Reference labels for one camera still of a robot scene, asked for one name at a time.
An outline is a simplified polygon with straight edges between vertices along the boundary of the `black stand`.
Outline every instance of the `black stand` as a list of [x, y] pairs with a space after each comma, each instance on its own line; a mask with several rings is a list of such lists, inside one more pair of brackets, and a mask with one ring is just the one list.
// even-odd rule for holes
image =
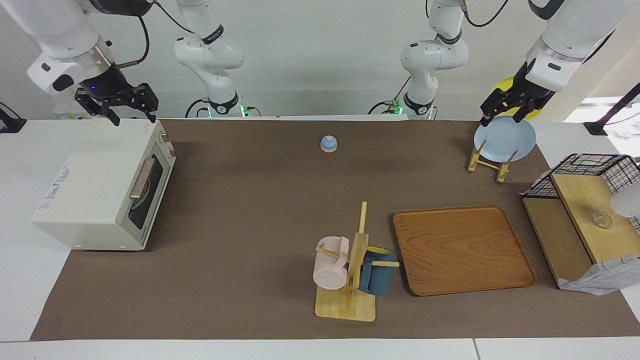
[[620, 99], [600, 120], [596, 122], [585, 122], [584, 127], [587, 128], [589, 134], [598, 136], [607, 136], [607, 132], [604, 131], [604, 126], [607, 122], [617, 114], [622, 108], [629, 105], [629, 103], [640, 94], [640, 83], [636, 84], [633, 89]]

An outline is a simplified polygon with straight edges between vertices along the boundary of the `black cable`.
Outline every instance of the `black cable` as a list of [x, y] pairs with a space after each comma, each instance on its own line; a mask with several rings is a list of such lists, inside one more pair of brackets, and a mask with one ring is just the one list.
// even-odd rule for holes
[[623, 122], [623, 121], [627, 121], [627, 120], [629, 120], [629, 119], [632, 119], [632, 118], [634, 118], [634, 117], [636, 117], [636, 116], [638, 116], [638, 115], [640, 115], [640, 113], [636, 113], [635, 115], [631, 115], [631, 116], [629, 116], [628, 118], [626, 118], [626, 119], [622, 119], [622, 120], [619, 120], [619, 121], [615, 121], [615, 122], [608, 122], [608, 123], [604, 124], [604, 126], [607, 126], [607, 125], [613, 125], [613, 124], [619, 124], [619, 123], [621, 123], [621, 122]]
[[146, 46], [145, 46], [145, 53], [142, 54], [142, 57], [140, 59], [138, 59], [138, 63], [141, 63], [143, 61], [145, 61], [145, 59], [147, 58], [147, 55], [149, 55], [149, 30], [147, 29], [147, 25], [145, 24], [144, 19], [142, 19], [142, 16], [139, 16], [138, 19], [140, 20], [140, 25], [142, 25], [142, 31], [145, 32], [145, 41], [146, 41]]
[[[391, 100], [392, 102], [396, 101], [397, 98], [400, 96], [400, 94], [402, 93], [402, 90], [404, 90], [404, 87], [409, 83], [409, 80], [411, 80], [411, 76], [406, 78], [406, 81], [404, 82], [404, 84], [402, 85], [402, 87], [400, 88], [400, 91], [398, 91], [398, 93], [396, 94], [396, 96], [394, 96], [394, 99]], [[391, 111], [391, 105], [389, 105], [389, 107], [387, 108], [387, 110], [385, 112], [383, 112], [383, 114], [393, 114], [394, 112]]]
[[196, 117], [200, 117], [200, 112], [204, 110], [204, 111], [209, 111], [209, 108], [200, 108], [198, 109], [198, 111], [196, 111]]
[[475, 22], [471, 21], [471, 19], [469, 19], [469, 12], [467, 11], [466, 5], [462, 8], [462, 12], [465, 14], [465, 18], [467, 19], [467, 22], [471, 26], [475, 26], [477, 28], [483, 28], [483, 27], [491, 24], [495, 20], [495, 18], [497, 18], [498, 15], [500, 15], [500, 13], [502, 12], [502, 9], [504, 9], [504, 7], [507, 5], [508, 2], [509, 2], [509, 0], [504, 0], [504, 3], [502, 4], [502, 6], [500, 6], [500, 8], [498, 9], [498, 12], [496, 12], [495, 15], [491, 19], [489, 19], [489, 21], [485, 22], [484, 24], [476, 24]]
[[388, 101], [380, 101], [378, 104], [375, 104], [371, 110], [369, 110], [369, 112], [367, 113], [367, 115], [371, 115], [371, 113], [378, 107], [378, 106], [383, 106], [383, 105], [387, 105]]
[[15, 112], [13, 109], [11, 109], [7, 104], [5, 104], [2, 101], [0, 101], [0, 105], [4, 106], [7, 110], [12, 112], [15, 115], [15, 117], [17, 117], [18, 119], [22, 119], [22, 117], [20, 115], [18, 115], [18, 113]]
[[186, 31], [186, 32], [188, 32], [188, 33], [192, 33], [192, 34], [193, 34], [193, 31], [191, 31], [191, 30], [189, 30], [189, 29], [185, 28], [184, 26], [180, 25], [180, 23], [179, 23], [177, 20], [175, 20], [175, 19], [171, 16], [171, 14], [170, 14], [169, 12], [167, 12], [167, 11], [164, 9], [164, 7], [162, 6], [162, 4], [161, 4], [161, 3], [158, 3], [156, 0], [154, 0], [154, 2], [153, 2], [153, 3], [154, 3], [155, 5], [157, 5], [157, 7], [159, 7], [159, 8], [160, 8], [160, 10], [162, 10], [162, 11], [164, 12], [164, 14], [165, 14], [166, 16], [168, 16], [168, 17], [169, 17], [169, 19], [171, 19], [171, 21], [173, 21], [173, 23], [174, 23], [174, 24], [178, 25], [178, 26], [180, 27], [180, 29], [183, 29], [184, 31]]
[[149, 30], [147, 29], [147, 25], [145, 24], [144, 19], [142, 19], [142, 16], [138, 16], [138, 20], [140, 20], [140, 25], [142, 25], [142, 31], [144, 31], [144, 33], [145, 33], [145, 53], [142, 54], [142, 57], [140, 59], [133, 60], [133, 61], [127, 61], [127, 62], [121, 63], [121, 64], [117, 64], [116, 65], [116, 69], [124, 69], [126, 67], [137, 65], [137, 64], [145, 61], [145, 59], [147, 58], [147, 55], [149, 55], [149, 47], [150, 47]]
[[184, 117], [189, 117], [189, 112], [191, 111], [191, 109], [193, 109], [194, 106], [196, 106], [196, 104], [198, 104], [199, 102], [205, 102], [205, 100], [203, 99], [198, 99], [194, 102], [191, 103], [191, 105], [189, 105], [189, 108], [187, 109], [187, 112], [184, 113]]
[[586, 59], [584, 59], [584, 61], [583, 61], [582, 63], [584, 64], [584, 63], [587, 63], [587, 61], [591, 60], [591, 58], [592, 58], [592, 57], [594, 57], [594, 56], [595, 56], [595, 54], [597, 54], [597, 53], [600, 51], [600, 49], [602, 49], [602, 47], [604, 46], [604, 44], [606, 44], [606, 43], [607, 43], [607, 41], [609, 41], [609, 38], [611, 37], [611, 35], [613, 35], [613, 33], [614, 33], [615, 31], [616, 31], [616, 30], [615, 30], [615, 29], [613, 29], [613, 31], [612, 31], [612, 32], [610, 32], [610, 33], [607, 35], [607, 37], [605, 37], [605, 38], [604, 38], [604, 40], [602, 40], [602, 41], [600, 42], [600, 45], [598, 45], [598, 47], [597, 47], [597, 48], [596, 48], [596, 49], [595, 49], [591, 54], [589, 54], [589, 56], [587, 56], [587, 58], [586, 58]]
[[255, 110], [258, 112], [258, 115], [262, 116], [262, 113], [260, 112], [260, 109], [256, 108], [255, 106], [247, 106], [246, 107], [247, 110]]
[[396, 96], [394, 96], [393, 101], [396, 101], [398, 99], [398, 97], [400, 96], [400, 93], [402, 92], [402, 90], [404, 90], [404, 87], [409, 83], [409, 80], [411, 80], [411, 76], [406, 78], [406, 81], [404, 82], [404, 84], [402, 85], [402, 87], [400, 88], [400, 91], [398, 91], [398, 93], [396, 94]]

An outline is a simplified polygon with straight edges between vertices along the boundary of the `white wall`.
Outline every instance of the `white wall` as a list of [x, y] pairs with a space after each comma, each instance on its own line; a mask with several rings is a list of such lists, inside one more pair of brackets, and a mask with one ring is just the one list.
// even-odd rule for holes
[[[162, 3], [180, 18], [175, 2]], [[374, 103], [392, 98], [408, 76], [399, 61], [403, 46], [434, 37], [422, 0], [213, 3], [225, 34], [233, 36], [246, 54], [242, 68], [232, 72], [238, 92], [263, 115], [365, 113]], [[469, 12], [481, 22], [500, 4], [502, 0], [470, 1]], [[183, 116], [192, 100], [205, 96], [199, 80], [173, 55], [173, 42], [184, 32], [156, 7], [145, 20], [151, 37], [149, 57], [125, 69], [125, 75], [134, 85], [151, 84], [160, 98], [159, 116]], [[105, 39], [113, 41], [117, 61], [142, 54], [144, 40], [137, 19], [93, 14], [90, 21]], [[463, 36], [470, 47], [467, 64], [436, 73], [440, 80], [438, 117], [478, 118], [480, 103], [494, 84], [515, 73], [544, 28], [545, 22], [531, 13], [524, 0], [510, 1], [487, 28], [465, 23]], [[0, 100], [27, 117], [52, 117], [49, 96], [26, 75], [40, 52], [38, 47], [3, 9], [0, 31]]]
[[640, 41], [630, 48], [589, 96], [622, 96], [640, 81]]

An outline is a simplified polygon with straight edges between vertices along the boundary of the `label sticker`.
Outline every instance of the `label sticker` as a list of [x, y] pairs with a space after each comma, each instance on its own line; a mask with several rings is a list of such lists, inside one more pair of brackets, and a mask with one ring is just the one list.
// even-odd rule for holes
[[38, 205], [38, 212], [43, 213], [51, 207], [53, 200], [56, 198], [58, 192], [60, 192], [60, 188], [69, 179], [71, 168], [72, 167], [69, 164], [65, 164], [64, 166], [62, 166], [62, 169], [58, 173], [58, 176], [56, 176], [56, 179], [53, 181], [53, 184], [49, 188], [49, 191], [47, 191], [47, 193], [44, 195], [44, 199], [42, 200], [40, 205]]

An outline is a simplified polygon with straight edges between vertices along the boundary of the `robotic arm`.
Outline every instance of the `robotic arm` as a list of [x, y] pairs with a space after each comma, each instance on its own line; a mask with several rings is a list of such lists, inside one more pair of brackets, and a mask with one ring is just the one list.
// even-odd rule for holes
[[177, 0], [187, 27], [194, 33], [176, 40], [178, 61], [193, 71], [204, 84], [209, 104], [221, 116], [242, 117], [242, 104], [227, 70], [244, 62], [238, 47], [224, 36], [210, 0]]
[[547, 21], [547, 28], [515, 74], [513, 86], [507, 91], [494, 90], [482, 103], [480, 123], [487, 126], [496, 115], [516, 107], [520, 109], [513, 119], [520, 122], [533, 110], [542, 109], [637, 2], [529, 0], [531, 10]]
[[464, 65], [469, 56], [467, 43], [462, 39], [463, 12], [459, 0], [436, 0], [431, 5], [429, 25], [436, 38], [418, 41], [404, 47], [401, 63], [411, 74], [404, 104], [411, 109], [412, 119], [424, 117], [433, 105], [438, 80], [434, 70], [454, 69]]
[[0, 4], [42, 48], [27, 71], [42, 90], [55, 95], [78, 84], [76, 100], [92, 115], [119, 125], [110, 106], [126, 105], [155, 122], [156, 95], [146, 83], [128, 84], [84, 14], [142, 16], [152, 4], [146, 0], [0, 0]]

